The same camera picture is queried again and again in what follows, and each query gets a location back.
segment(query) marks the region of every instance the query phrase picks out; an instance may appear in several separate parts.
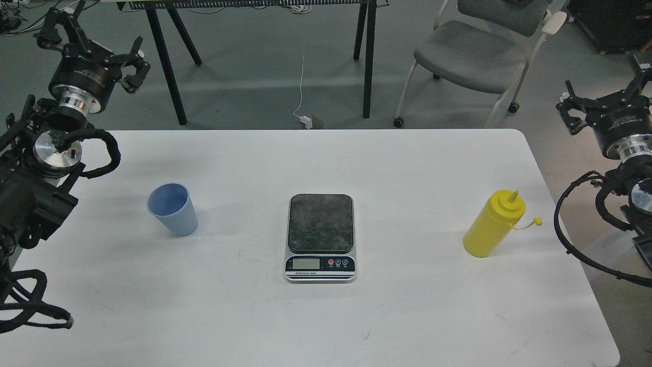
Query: plastic cup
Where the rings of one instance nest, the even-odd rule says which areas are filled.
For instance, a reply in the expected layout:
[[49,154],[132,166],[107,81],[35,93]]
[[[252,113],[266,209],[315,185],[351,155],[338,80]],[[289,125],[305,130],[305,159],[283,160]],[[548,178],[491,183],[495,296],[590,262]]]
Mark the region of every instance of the plastic cup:
[[179,183],[157,187],[147,199],[147,210],[179,237],[192,234],[198,226],[188,189]]

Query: black weighing plate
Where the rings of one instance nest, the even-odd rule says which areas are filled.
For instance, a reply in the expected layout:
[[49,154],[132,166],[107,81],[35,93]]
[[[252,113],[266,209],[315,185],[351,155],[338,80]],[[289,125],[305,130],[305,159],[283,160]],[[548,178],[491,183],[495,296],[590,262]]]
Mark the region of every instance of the black weighing plate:
[[293,253],[348,253],[353,200],[343,194],[299,194],[290,200],[288,248]]

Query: white table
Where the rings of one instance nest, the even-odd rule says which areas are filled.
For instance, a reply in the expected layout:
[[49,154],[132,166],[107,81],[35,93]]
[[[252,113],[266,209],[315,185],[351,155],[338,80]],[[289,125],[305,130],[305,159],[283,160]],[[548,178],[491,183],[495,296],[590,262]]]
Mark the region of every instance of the white table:
[[[513,130],[119,131],[123,162],[15,270],[48,275],[71,330],[0,336],[0,365],[615,366],[619,353],[554,203]],[[83,161],[103,164],[85,143]],[[176,238],[145,208],[185,184],[200,226]],[[498,189],[523,222],[493,256],[462,236]],[[354,200],[350,284],[284,277],[297,193]]]

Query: digital scale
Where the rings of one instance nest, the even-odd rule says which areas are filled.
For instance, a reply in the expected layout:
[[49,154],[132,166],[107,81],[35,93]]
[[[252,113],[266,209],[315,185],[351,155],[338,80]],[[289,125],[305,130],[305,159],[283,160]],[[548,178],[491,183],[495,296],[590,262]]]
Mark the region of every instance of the digital scale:
[[286,278],[293,283],[348,283],[356,266],[351,197],[295,195],[289,204]]

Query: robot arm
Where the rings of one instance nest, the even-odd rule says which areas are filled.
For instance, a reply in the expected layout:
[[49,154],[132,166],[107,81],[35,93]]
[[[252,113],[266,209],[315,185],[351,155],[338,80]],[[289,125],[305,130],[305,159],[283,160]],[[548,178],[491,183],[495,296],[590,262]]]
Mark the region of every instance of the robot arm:
[[[568,92],[557,104],[557,111],[569,133],[575,135],[584,127],[591,127],[602,155],[620,160],[620,164],[604,176],[588,172],[571,184],[557,204],[555,230],[568,252],[581,261],[619,279],[652,287],[652,279],[624,274],[588,259],[572,246],[559,226],[559,209],[563,200],[582,182],[590,181],[600,188],[595,199],[600,216],[622,231],[636,231],[638,237],[634,239],[634,245],[652,270],[652,114],[649,98],[641,94],[652,79],[652,68],[647,64],[639,65],[634,56],[630,56],[630,65],[634,78],[627,88],[595,100],[576,96],[571,83],[566,81]],[[571,110],[583,113],[584,119],[571,116]],[[606,209],[604,201],[611,194],[629,198],[629,205],[621,207],[627,221],[616,218]]]
[[[114,137],[95,129],[87,116],[105,109],[116,83],[134,93],[149,71],[140,51],[141,37],[122,55],[86,38],[77,21],[84,4],[81,0],[73,14],[56,8],[48,11],[36,37],[39,47],[62,55],[49,87],[54,99],[36,101],[28,96],[20,118],[10,114],[7,132],[0,136],[0,311],[20,310],[14,318],[0,320],[0,333],[22,325],[72,326],[66,310],[42,301],[45,274],[39,270],[11,272],[8,258],[18,246],[31,249],[47,240],[63,224],[77,205],[70,190],[79,177],[96,178],[118,167],[120,151]],[[68,36],[63,46],[58,25]],[[124,67],[134,67],[136,73],[123,76]],[[105,167],[84,171],[80,142],[92,138],[105,142],[111,161]],[[37,281],[32,291],[20,284],[27,278]],[[15,302],[6,302],[8,298]],[[30,322],[36,313],[63,321]]]

